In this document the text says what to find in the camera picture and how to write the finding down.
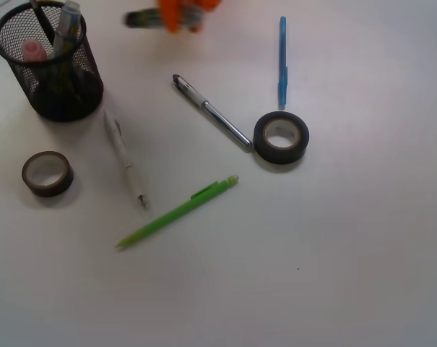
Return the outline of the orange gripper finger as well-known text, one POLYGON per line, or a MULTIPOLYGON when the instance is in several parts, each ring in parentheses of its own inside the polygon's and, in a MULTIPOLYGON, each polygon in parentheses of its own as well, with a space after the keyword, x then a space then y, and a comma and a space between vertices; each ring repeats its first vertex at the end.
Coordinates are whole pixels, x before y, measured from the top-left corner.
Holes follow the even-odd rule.
POLYGON ((176 33, 181 26, 182 0, 158 0, 157 6, 165 27, 170 33, 176 33))
POLYGON ((191 0, 191 3, 206 12, 211 12, 222 3, 222 0, 191 0))

